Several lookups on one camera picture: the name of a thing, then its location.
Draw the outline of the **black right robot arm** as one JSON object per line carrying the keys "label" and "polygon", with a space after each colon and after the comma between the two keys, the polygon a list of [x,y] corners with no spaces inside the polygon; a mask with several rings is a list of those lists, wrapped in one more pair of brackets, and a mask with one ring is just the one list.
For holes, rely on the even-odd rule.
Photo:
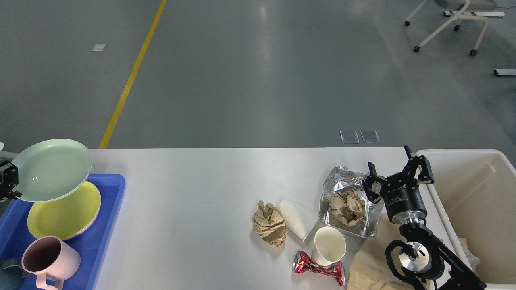
{"label": "black right robot arm", "polygon": [[362,181],[367,199],[385,203],[389,221],[398,224],[405,238],[386,247],[389,270],[415,290],[423,290],[426,281],[441,290],[484,290],[485,282],[427,228],[419,186],[434,183],[431,164],[423,155],[413,156],[407,145],[404,149],[408,161],[401,172],[382,178],[370,162],[369,174]]}

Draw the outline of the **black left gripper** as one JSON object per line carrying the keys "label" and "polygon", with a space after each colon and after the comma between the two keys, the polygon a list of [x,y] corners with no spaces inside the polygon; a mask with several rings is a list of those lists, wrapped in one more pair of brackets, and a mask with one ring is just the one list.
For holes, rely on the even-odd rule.
{"label": "black left gripper", "polygon": [[15,190],[19,184],[18,167],[9,160],[3,161],[0,165],[0,201],[21,197],[22,193]]}

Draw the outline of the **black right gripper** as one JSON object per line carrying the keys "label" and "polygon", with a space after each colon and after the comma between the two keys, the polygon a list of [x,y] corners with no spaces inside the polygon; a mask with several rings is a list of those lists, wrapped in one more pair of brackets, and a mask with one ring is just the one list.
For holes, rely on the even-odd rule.
{"label": "black right gripper", "polygon": [[[431,164],[426,156],[412,156],[411,149],[404,145],[408,161],[403,173],[396,173],[385,179],[377,175],[375,166],[368,162],[369,175],[362,181],[367,200],[378,203],[382,198],[387,216],[394,224],[403,224],[407,219],[424,220],[427,210],[421,197],[418,185],[434,184]],[[380,194],[372,188],[374,184],[381,186]]]}

